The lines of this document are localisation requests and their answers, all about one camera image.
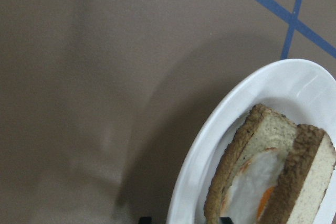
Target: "paper plate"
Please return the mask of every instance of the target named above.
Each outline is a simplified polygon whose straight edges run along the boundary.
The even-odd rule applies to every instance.
[[[192,144],[173,191],[168,224],[204,224],[203,206],[219,159],[256,103],[295,123],[323,128],[336,146],[336,81],[320,65],[302,59],[271,63],[223,98]],[[336,171],[314,224],[331,223],[336,212]]]

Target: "table surface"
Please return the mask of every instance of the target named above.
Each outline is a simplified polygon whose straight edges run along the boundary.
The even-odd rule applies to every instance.
[[[336,0],[1,1],[1,223],[164,223],[237,83],[286,58],[336,77]]]

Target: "plate rim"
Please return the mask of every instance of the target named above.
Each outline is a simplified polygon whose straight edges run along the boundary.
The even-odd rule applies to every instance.
[[[246,84],[253,81],[253,79],[256,79],[259,75],[261,75],[265,71],[269,71],[274,67],[278,67],[278,66],[281,66],[281,65],[287,65],[287,64],[304,64],[304,65],[307,65],[307,66],[311,66],[311,67],[319,70],[321,72],[321,74],[324,74],[325,77],[330,80],[330,83],[333,83],[335,88],[336,88],[335,78],[325,68],[323,68],[322,66],[320,66],[319,64],[317,64],[313,61],[305,60],[305,59],[286,59],[286,60],[275,61],[275,62],[272,62],[270,64],[267,64],[267,65],[257,69],[256,71],[254,71],[253,73],[251,73],[250,75],[245,77],[241,82],[239,82],[235,87],[233,87],[226,94],[226,96],[223,97],[223,99],[219,102],[217,107],[209,115],[209,117],[207,118],[207,120],[205,121],[205,123],[203,124],[201,129],[199,130],[196,138],[194,139],[193,144],[191,145],[191,147],[190,147],[190,149],[189,149],[189,151],[188,151],[188,153],[187,153],[187,155],[184,159],[184,162],[183,162],[182,167],[180,169],[179,175],[177,177],[177,180],[176,180],[176,183],[175,183],[175,186],[174,186],[174,190],[173,190],[173,194],[172,194],[172,197],[171,197],[170,205],[169,205],[169,210],[168,210],[168,214],[167,214],[166,223],[168,223],[168,224],[176,223],[175,220],[172,218],[172,216],[175,212],[176,206],[174,204],[176,202],[176,199],[177,199],[180,187],[181,187],[182,179],[183,179],[183,176],[184,176],[184,173],[185,173],[186,169],[190,165],[192,155],[195,152],[195,149],[197,149],[198,145],[200,144],[199,142],[202,141],[203,135],[205,134],[205,131],[207,130],[207,128],[209,128],[209,126],[213,123],[213,121],[216,120],[216,117],[222,111],[223,107],[225,108],[226,104],[230,101],[230,99],[234,98],[235,94],[237,92],[239,92]],[[228,127],[229,127],[229,125],[227,127],[223,128],[223,133],[225,133],[227,131]]]

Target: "egg yolk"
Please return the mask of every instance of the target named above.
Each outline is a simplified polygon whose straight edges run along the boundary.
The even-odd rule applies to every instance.
[[[274,188],[275,188],[275,186],[272,186],[272,187],[268,188],[268,189],[264,192],[264,194],[263,194],[263,196],[262,196],[262,198],[261,198],[261,200],[260,200],[259,207],[258,207],[258,212],[257,212],[257,219],[258,219],[258,220],[259,220],[259,218],[260,218],[262,212],[264,211],[264,208],[265,208],[265,206],[266,206],[266,203],[267,203],[267,201],[269,200],[269,198],[271,197],[271,194],[273,193]]]

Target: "bread slice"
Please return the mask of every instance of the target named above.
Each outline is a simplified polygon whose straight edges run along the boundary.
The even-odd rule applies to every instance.
[[[224,196],[244,163],[272,147],[281,150],[285,165],[258,224],[313,222],[336,162],[331,140],[322,129],[295,125],[257,104],[221,157],[204,205],[207,224],[218,224]]]
[[[313,223],[335,163],[336,152],[327,133],[298,125],[293,148],[259,224]]]
[[[255,105],[221,157],[204,205],[208,224],[218,224],[223,198],[243,163],[266,148],[282,150],[285,159],[296,136],[296,125],[262,104]]]

